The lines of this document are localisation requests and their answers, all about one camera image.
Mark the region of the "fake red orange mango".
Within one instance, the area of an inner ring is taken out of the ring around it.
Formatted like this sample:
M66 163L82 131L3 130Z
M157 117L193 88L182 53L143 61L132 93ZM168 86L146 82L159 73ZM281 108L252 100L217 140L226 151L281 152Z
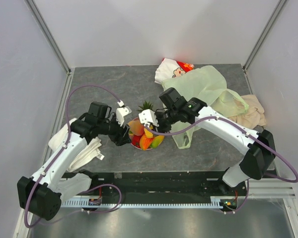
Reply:
M146 138L145 134L142 135L140 139L140 148L142 150L147 150L152 142L153 138Z

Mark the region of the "fake peach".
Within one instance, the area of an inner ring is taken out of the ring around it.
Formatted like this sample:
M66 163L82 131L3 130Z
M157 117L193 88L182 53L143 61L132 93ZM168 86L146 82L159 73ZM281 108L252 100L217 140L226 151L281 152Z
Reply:
M139 119L132 120L128 123L130 132L136 136L142 136L144 133L144 126L140 123Z

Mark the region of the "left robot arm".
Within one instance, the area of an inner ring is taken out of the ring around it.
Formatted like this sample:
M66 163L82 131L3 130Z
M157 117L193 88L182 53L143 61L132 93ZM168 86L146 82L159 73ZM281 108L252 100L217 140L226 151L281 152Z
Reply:
M107 135L117 146L129 144L130 127L124 124L125 116L132 111L119 102L116 112L100 102L92 102L88 112L73 121L69 132L46 163L31 177L21 177L17 182L20 207L47 221L58 213L61 204L81 192L94 195L99 190L98 181L78 173L61 181L75 157L99 135Z

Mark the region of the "fake red bell pepper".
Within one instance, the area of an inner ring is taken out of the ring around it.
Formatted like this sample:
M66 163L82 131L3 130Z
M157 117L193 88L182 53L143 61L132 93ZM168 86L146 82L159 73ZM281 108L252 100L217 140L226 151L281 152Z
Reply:
M137 136L137 135L133 135L132 136L132 140L131 140L131 144L140 149L140 139L142 136Z

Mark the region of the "green avocado print plastic bag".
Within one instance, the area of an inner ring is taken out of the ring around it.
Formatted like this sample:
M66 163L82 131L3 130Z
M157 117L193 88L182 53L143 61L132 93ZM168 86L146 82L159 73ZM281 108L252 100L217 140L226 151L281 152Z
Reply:
M227 88L225 78L211 65L189 72L177 68L169 76L156 77L155 82L160 83L164 90L175 88L186 100L198 98L227 118L249 109L238 93Z

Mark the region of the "fake pineapple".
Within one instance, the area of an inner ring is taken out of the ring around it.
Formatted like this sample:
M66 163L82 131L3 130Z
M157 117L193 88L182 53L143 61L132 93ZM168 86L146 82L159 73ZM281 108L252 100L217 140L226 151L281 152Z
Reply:
M138 106L138 112L142 112L144 110L153 110L153 104L150 101L144 101L142 105Z

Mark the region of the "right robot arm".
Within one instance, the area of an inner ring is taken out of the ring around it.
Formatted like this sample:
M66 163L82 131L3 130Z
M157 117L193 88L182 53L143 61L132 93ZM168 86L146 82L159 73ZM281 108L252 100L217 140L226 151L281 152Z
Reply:
M187 122L215 134L244 156L236 165L229 167L218 182L221 194L231 194L245 180L260 180L275 159L272 153L275 143L271 132L257 132L242 127L198 98L186 100L175 88L165 90L159 98L166 111L155 113L158 132L170 132L175 123Z

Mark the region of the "small yellow fake fruit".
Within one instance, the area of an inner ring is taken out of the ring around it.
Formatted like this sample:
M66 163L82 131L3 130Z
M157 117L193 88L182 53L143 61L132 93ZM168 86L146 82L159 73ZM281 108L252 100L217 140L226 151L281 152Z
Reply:
M149 131L146 127L144 127L144 133L146 138L153 138L153 133Z

